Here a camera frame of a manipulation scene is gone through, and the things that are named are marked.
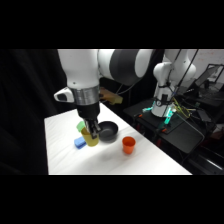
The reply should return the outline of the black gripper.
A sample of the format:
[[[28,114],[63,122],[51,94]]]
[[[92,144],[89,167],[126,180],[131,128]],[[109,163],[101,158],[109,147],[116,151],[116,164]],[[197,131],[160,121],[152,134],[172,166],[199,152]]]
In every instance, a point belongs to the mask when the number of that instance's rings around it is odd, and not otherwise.
[[[77,106],[78,114],[85,121],[85,126],[88,133],[93,139],[96,138],[96,133],[101,132],[101,127],[98,124],[97,117],[100,113],[99,103],[94,103],[91,105],[78,105]]]

